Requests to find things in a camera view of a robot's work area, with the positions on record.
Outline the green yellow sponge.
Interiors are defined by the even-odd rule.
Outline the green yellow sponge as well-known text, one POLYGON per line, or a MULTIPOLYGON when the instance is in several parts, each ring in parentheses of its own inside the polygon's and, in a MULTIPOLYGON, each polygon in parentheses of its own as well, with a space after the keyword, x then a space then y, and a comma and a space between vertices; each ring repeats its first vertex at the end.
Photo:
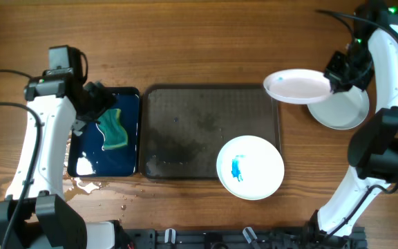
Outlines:
POLYGON ((97 119, 97 129, 104 139, 103 150, 119 149, 128 145, 129 137, 121 125, 120 116, 120 109, 109 109, 97 119))

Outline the white plate cleaned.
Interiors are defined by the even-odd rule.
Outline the white plate cleaned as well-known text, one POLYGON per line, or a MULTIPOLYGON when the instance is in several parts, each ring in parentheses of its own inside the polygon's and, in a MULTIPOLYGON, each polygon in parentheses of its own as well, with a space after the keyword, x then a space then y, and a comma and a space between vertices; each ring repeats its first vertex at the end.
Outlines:
POLYGON ((370 100, 366 91, 357 87, 348 92, 335 93, 328 99, 307 105, 315 120, 336 130, 358 127, 368 116, 370 100))
POLYGON ((263 86, 270 97, 289 104, 322 102, 332 95, 330 81, 310 69, 277 71, 264 79, 263 86))

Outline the white plate with blue stain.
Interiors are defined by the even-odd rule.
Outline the white plate with blue stain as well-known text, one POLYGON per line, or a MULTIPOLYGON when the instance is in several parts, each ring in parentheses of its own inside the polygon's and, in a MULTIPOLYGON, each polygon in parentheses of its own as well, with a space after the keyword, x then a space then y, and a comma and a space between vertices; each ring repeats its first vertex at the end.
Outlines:
POLYGON ((279 189, 285 166, 272 143, 258 136, 239 136, 219 151, 216 172, 228 192, 240 199, 257 201, 279 189))

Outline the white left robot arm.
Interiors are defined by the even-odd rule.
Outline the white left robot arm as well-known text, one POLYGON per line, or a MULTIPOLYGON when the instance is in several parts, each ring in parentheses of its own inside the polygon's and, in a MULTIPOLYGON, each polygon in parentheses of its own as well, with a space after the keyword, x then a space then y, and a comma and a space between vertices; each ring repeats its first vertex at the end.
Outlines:
POLYGON ((94 122, 115 103, 100 83, 62 73, 30 79, 28 112, 17 172, 0 201, 2 248, 116 248, 114 221, 86 223, 64 200, 63 170, 68 135, 75 123, 94 122))

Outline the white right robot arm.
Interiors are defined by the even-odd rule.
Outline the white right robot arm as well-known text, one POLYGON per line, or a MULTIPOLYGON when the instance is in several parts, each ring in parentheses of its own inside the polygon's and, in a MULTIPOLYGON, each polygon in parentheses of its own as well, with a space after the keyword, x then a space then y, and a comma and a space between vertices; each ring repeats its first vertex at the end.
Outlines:
POLYGON ((375 82, 376 112, 351 138, 349 168, 332 198, 307 223, 309 241, 345 243, 362 212, 379 194, 398 190, 398 8, 367 1, 351 19, 347 53, 335 53, 325 68, 333 93, 361 90, 375 82))

